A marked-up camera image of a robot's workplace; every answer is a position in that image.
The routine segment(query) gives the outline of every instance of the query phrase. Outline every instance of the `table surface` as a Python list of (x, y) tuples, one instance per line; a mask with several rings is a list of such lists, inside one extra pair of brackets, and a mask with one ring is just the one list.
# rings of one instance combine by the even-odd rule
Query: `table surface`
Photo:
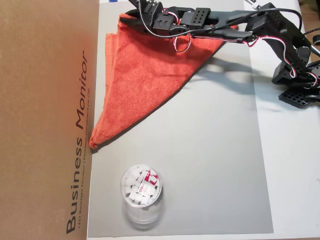
[[(298, 0), (259, 0), (259, 2), (261, 5), (272, 2), (277, 8), (300, 10)], [(252, 9), (246, 0), (244, 0), (244, 8)], [(298, 23), (295, 15), (289, 13), (284, 15), (295, 24)], [(271, 78), (280, 60), (265, 42), (261, 41), (250, 49), (250, 58), (274, 233), (173, 235), (153, 236), (152, 239), (320, 237), (319, 109), (317, 107), (297, 109), (278, 100), (278, 95), (283, 92), (283, 89), (271, 84)], [(120, 239), (150, 238), (149, 236), (132, 236)]]

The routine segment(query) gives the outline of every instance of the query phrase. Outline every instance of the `cable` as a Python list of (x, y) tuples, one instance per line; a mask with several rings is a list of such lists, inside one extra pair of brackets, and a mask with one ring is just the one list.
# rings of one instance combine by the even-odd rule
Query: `cable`
[(313, 32), (315, 32), (315, 31), (319, 31), (319, 30), (320, 30), (320, 27), (315, 28), (315, 29), (312, 29), (312, 30), (310, 30), (310, 31), (306, 31), (303, 35), (307, 35), (307, 34), (310, 34), (310, 33), (313, 33)]
[(228, 24), (222, 25), (222, 26), (218, 26), (215, 28), (215, 30), (218, 29), (223, 29), (226, 27), (231, 27), (233, 25), (237, 25), (237, 24), (241, 24), (243, 23), (243, 21), (247, 20), (248, 18), (252, 17), (253, 15), (256, 14), (261, 14), (261, 13), (267, 13), (267, 12), (286, 12), (286, 13), (293, 13), (296, 14), (299, 17), (299, 31), (301, 31), (302, 28), (302, 16), (300, 14), (300, 12), (293, 10), (293, 9), (287, 9), (287, 8), (268, 8), (268, 9), (264, 9), (264, 10), (257, 10), (257, 11), (253, 11), (252, 13), (249, 13), (246, 16), (243, 16), (237, 20), (234, 20)]
[(144, 25), (145, 29), (151, 33), (153, 36), (156, 36), (158, 38), (163, 38), (163, 39), (172, 39), (174, 37), (180, 37), (180, 36), (185, 36), (187, 34), (192, 34), (192, 33), (204, 33), (204, 32), (209, 32), (212, 30), (212, 28), (207, 28), (207, 29), (194, 29), (194, 30), (189, 30), (189, 31), (185, 31), (183, 33), (179, 33), (179, 34), (175, 34), (175, 35), (168, 35), (168, 36), (163, 36), (163, 35), (158, 35), (156, 33), (154, 33), (153, 31), (151, 31), (149, 29), (149, 27), (147, 27), (146, 23), (145, 23), (145, 20), (143, 18), (143, 14), (142, 14), (142, 7), (141, 7), (141, 2), (139, 0), (138, 2), (138, 7), (139, 7), (139, 14), (140, 14), (140, 18), (141, 18), (141, 21), (142, 21), (142, 24)]
[(288, 13), (294, 13), (296, 14), (298, 17), (299, 17), (299, 20), (300, 20), (300, 24), (299, 24), (299, 30), (301, 30), (302, 28), (302, 16), (301, 14), (296, 11), (296, 10), (292, 10), (292, 9), (287, 9), (287, 8), (268, 8), (268, 9), (264, 9), (264, 10), (257, 10), (257, 11), (254, 11), (252, 13), (249, 13), (248, 15), (246, 16), (243, 16), (241, 18), (239, 18), (238, 20), (235, 20), (235, 21), (232, 21), (228, 24), (224, 24), (224, 25), (221, 25), (219, 27), (211, 27), (211, 28), (205, 28), (205, 29), (194, 29), (194, 30), (189, 30), (189, 31), (186, 31), (186, 32), (182, 32), (182, 33), (179, 33), (179, 34), (175, 34), (175, 35), (167, 35), (167, 36), (164, 36), (164, 35), (158, 35), (154, 32), (152, 32), (146, 25), (145, 23), (145, 20), (143, 18), (143, 14), (142, 14), (142, 7), (141, 7), (141, 2), (140, 0), (138, 0), (138, 8), (139, 8), (139, 14), (140, 14), (140, 18), (141, 18), (141, 21), (142, 21), (142, 24), (144, 25), (145, 29), (151, 33), (152, 35), (154, 35), (155, 37), (158, 37), (158, 38), (163, 38), (163, 39), (172, 39), (174, 37), (179, 37), (179, 36), (185, 36), (187, 34), (193, 34), (193, 33), (204, 33), (204, 32), (209, 32), (209, 31), (214, 31), (214, 30), (218, 30), (218, 29), (223, 29), (223, 28), (227, 28), (227, 27), (231, 27), (233, 25), (237, 25), (237, 24), (241, 24), (243, 20), (246, 20), (250, 17), (252, 17), (253, 15), (256, 15), (256, 14), (260, 14), (260, 13), (266, 13), (266, 12), (288, 12)]
[(271, 39), (271, 40), (277, 40), (279, 42), (281, 42), (283, 44), (284, 50), (283, 50), (283, 59), (284, 61), (290, 66), (291, 68), (291, 72), (290, 72), (290, 77), (292, 77), (293, 79), (297, 76), (297, 71), (295, 70), (295, 68), (292, 66), (292, 64), (289, 62), (289, 60), (286, 58), (286, 50), (287, 50), (287, 45), (286, 43), (278, 37), (275, 36), (258, 36), (258, 38), (253, 42), (253, 44), (249, 45), (248, 42), (244, 41), (243, 43), (245, 43), (249, 48), (252, 48), (254, 45), (257, 44), (257, 42), (262, 39)]
[(311, 52), (313, 52), (315, 55), (317, 55), (318, 57), (320, 57), (320, 51), (318, 49), (316, 49), (315, 46), (311, 45)]
[[(167, 8), (164, 8), (164, 9), (162, 10), (162, 12), (174, 16), (174, 17), (175, 17), (175, 22), (176, 22), (176, 24), (177, 24), (177, 25), (180, 25), (181, 19), (179, 20), (178, 16), (177, 16), (175, 13), (173, 13), (173, 12), (171, 12), (171, 11), (166, 11), (166, 10), (167, 10)], [(173, 40), (173, 46), (174, 46), (174, 49), (175, 49), (175, 51), (176, 51), (177, 53), (182, 54), (182, 53), (186, 52), (186, 51), (190, 48), (190, 46), (191, 46), (190, 33), (188, 34), (188, 38), (189, 38), (189, 43), (188, 43), (188, 45), (185, 47), (185, 49), (182, 50), (182, 51), (179, 51), (178, 48), (177, 48), (177, 40), (178, 40), (178, 37), (176, 36), (176, 37), (174, 38), (174, 40)]]
[(317, 65), (319, 65), (319, 64), (320, 64), (320, 60), (311, 62), (311, 63), (307, 64), (305, 67), (306, 67), (307, 69), (309, 69), (309, 68), (313, 68), (313, 67), (315, 67), (315, 66), (317, 66)]
[(318, 78), (317, 78), (317, 76), (316, 76), (314, 73), (312, 73), (312, 72), (306, 72), (306, 74), (310, 74), (312, 77), (315, 78), (315, 82), (314, 82), (314, 84), (313, 84), (311, 87), (316, 86), (317, 83), (318, 83)]
[(213, 40), (223, 40), (224, 42), (237, 43), (237, 40), (227, 40), (220, 37), (212, 37), (212, 36), (193, 36), (194, 39), (213, 39)]

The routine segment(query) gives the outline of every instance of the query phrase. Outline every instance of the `cardboard box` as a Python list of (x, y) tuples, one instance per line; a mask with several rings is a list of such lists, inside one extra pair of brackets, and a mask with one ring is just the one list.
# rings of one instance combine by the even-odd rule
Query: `cardboard box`
[(0, 239), (87, 237), (98, 0), (0, 2)]

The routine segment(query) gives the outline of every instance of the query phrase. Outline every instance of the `folded cloth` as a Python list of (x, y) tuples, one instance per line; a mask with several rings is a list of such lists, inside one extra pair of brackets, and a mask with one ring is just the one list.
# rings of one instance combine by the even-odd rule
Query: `folded cloth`
[[(179, 37), (178, 48), (188, 42), (188, 37)], [(115, 139), (160, 107), (222, 44), (196, 38), (188, 51), (177, 53), (173, 39), (140, 34), (119, 21), (117, 34), (105, 37), (104, 106), (90, 147)]]

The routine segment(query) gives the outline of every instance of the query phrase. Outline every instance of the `clear plastic cup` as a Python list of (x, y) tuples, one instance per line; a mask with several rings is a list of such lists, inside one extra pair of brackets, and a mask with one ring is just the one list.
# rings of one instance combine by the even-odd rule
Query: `clear plastic cup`
[(134, 165), (128, 169), (123, 174), (120, 184), (124, 200), (135, 208), (152, 205), (160, 196), (162, 188), (160, 174), (145, 164)]
[[(148, 188), (153, 187), (155, 194), (151, 194), (145, 185)], [(164, 206), (163, 180), (156, 170), (145, 164), (132, 166), (122, 176), (120, 191), (124, 199), (122, 210), (134, 228), (146, 231), (159, 222)]]

